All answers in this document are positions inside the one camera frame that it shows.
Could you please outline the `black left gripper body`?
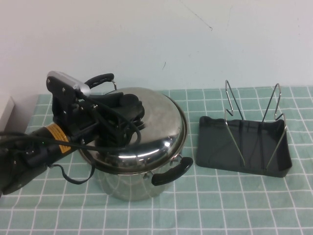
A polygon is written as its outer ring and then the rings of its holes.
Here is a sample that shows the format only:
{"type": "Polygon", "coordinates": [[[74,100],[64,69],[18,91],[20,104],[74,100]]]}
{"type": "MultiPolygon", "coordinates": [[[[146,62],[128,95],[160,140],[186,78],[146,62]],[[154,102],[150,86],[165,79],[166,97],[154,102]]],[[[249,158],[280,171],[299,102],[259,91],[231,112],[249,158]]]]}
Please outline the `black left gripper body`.
{"type": "MultiPolygon", "coordinates": [[[[77,95],[53,95],[53,121],[72,142],[85,140],[89,143],[99,139],[101,146],[126,146],[129,143],[129,124],[117,115],[116,108],[98,107],[97,96],[79,99],[77,95]]],[[[124,95],[123,103],[129,106],[128,95],[124,95]]]]}

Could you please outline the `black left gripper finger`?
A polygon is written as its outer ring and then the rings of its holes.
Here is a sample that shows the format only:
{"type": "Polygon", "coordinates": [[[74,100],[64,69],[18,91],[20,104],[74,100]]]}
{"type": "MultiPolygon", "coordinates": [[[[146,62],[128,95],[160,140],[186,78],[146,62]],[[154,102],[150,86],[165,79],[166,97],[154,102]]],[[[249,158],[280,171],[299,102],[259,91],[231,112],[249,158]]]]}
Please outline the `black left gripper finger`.
{"type": "Polygon", "coordinates": [[[143,124],[142,119],[145,115],[145,109],[143,107],[119,107],[115,111],[134,124],[143,124]]]}
{"type": "Polygon", "coordinates": [[[123,103],[123,92],[117,92],[112,94],[104,94],[104,95],[98,95],[96,97],[96,105],[98,107],[101,107],[102,105],[105,105],[109,108],[122,108],[126,105],[123,103]]]}

